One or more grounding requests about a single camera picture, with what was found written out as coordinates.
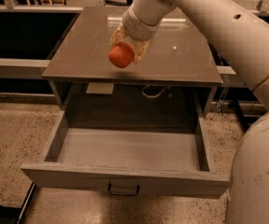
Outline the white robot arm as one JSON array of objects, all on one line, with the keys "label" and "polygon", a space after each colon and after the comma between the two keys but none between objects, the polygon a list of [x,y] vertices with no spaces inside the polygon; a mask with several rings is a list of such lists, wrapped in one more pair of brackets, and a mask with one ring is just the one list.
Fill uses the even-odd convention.
[{"label": "white robot arm", "polygon": [[266,107],[235,153],[226,224],[269,224],[269,24],[232,0],[134,0],[111,37],[144,56],[163,17],[179,8]]}]

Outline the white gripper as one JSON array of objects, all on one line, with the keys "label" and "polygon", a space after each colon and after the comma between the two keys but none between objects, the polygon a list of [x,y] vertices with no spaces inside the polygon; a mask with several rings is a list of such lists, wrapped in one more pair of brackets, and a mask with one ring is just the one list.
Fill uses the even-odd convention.
[{"label": "white gripper", "polygon": [[134,63],[140,63],[144,58],[149,41],[154,37],[157,25],[147,25],[138,19],[133,7],[129,7],[122,15],[122,23],[110,38],[110,46],[114,47],[127,36],[131,37],[134,52]]}]

